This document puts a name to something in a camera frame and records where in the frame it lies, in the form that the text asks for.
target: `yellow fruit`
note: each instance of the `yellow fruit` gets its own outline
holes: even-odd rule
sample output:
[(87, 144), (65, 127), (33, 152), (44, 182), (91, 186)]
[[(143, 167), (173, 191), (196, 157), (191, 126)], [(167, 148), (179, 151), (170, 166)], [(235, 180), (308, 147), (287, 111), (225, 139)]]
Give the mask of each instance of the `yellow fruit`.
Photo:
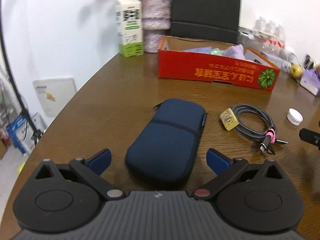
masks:
[(299, 65), (292, 65), (290, 68), (290, 75), (293, 78), (301, 78), (303, 74), (303, 68), (300, 67)]

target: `purple vase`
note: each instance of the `purple vase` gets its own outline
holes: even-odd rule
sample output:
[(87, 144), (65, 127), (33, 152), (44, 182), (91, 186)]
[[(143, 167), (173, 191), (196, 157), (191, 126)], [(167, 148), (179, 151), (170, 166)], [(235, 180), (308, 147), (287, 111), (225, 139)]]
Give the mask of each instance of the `purple vase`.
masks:
[(141, 0), (141, 3), (144, 51), (157, 53), (165, 30), (171, 26), (171, 0)]

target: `yellow label tag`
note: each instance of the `yellow label tag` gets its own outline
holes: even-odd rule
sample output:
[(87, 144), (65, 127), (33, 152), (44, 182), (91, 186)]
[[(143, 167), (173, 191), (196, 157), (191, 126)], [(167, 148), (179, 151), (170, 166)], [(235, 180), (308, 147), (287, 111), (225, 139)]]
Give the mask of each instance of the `yellow label tag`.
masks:
[(230, 131), (239, 124), (239, 121), (237, 120), (231, 108), (228, 108), (223, 113), (221, 113), (220, 119), (227, 131)]

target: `milk carton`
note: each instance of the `milk carton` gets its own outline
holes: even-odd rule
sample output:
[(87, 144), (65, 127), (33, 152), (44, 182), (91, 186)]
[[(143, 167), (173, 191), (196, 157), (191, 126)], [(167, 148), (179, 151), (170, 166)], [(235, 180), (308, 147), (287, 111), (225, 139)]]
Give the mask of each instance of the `milk carton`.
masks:
[(119, 51), (124, 57), (143, 54), (141, 2), (117, 0), (116, 24)]

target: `gray ridged panel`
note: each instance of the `gray ridged panel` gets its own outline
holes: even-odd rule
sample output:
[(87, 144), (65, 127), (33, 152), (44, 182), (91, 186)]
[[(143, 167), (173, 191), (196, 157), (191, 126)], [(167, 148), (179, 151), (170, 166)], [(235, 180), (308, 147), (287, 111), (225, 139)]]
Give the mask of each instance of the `gray ridged panel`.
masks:
[(211, 204), (190, 199), (185, 191), (132, 191), (107, 202), (101, 213), (77, 230), (41, 235), (26, 230), (14, 240), (302, 240), (290, 231), (261, 236), (225, 223)]

